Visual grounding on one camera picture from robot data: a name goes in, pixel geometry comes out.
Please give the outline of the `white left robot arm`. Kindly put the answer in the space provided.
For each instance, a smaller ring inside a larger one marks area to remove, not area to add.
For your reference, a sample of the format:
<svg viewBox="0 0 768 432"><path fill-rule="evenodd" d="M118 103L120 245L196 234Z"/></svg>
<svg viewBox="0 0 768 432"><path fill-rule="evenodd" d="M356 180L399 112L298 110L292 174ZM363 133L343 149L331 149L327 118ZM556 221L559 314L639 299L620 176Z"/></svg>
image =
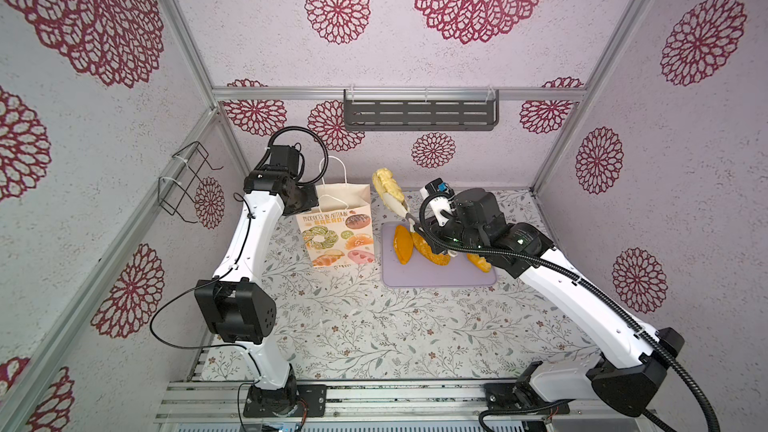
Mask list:
<svg viewBox="0 0 768 432"><path fill-rule="evenodd" d="M222 262L213 277L200 280L193 291L209 331L220 338L222 347L239 353L247 367L248 417L285 417L299 408L293 367L272 336L277 305L263 289L261 277L279 219L316 203L314 188L298 184L303 169L296 145L277 145L268 151L236 196L241 212Z"/></svg>

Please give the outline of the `pale yellow fake bread stick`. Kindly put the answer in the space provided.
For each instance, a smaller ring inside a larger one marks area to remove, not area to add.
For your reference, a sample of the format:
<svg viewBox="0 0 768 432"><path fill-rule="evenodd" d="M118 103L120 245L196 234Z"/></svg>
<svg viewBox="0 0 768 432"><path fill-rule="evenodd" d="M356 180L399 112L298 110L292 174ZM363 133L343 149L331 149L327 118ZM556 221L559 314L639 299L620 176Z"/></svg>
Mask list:
<svg viewBox="0 0 768 432"><path fill-rule="evenodd" d="M393 178L393 174L389 169L380 168L376 170L372 175L372 183L382 201L384 194L391 194L398 200L407 203L401 187Z"/></svg>

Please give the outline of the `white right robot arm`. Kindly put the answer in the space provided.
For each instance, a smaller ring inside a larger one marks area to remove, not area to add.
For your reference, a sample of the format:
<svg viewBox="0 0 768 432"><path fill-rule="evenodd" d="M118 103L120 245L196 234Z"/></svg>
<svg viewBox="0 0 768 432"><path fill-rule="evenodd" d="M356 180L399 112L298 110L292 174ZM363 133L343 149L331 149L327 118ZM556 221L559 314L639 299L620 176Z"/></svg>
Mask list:
<svg viewBox="0 0 768 432"><path fill-rule="evenodd" d="M542 409L572 400L600 400L629 417L648 406L669 370L685 378L677 360L684 344L672 328L656 329L636 318L590 282L535 226L510 223L495 195L481 188L455 192L436 179L422 189L417 212L400 192L378 187L384 204L413 228L428 251L475 254L543 294L592 339L598 358L583 366L533 365L522 384Z"/></svg>

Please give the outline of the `printed paper bakery bag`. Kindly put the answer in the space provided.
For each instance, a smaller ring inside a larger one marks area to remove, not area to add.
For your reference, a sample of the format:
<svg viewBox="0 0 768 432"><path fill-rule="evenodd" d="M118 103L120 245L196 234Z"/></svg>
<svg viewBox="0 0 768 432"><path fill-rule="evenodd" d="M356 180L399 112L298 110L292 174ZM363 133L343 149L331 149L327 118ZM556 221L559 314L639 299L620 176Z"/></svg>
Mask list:
<svg viewBox="0 0 768 432"><path fill-rule="evenodd" d="M316 192L318 204L296 216L311 265L346 269L374 263L370 185L321 182Z"/></svg>

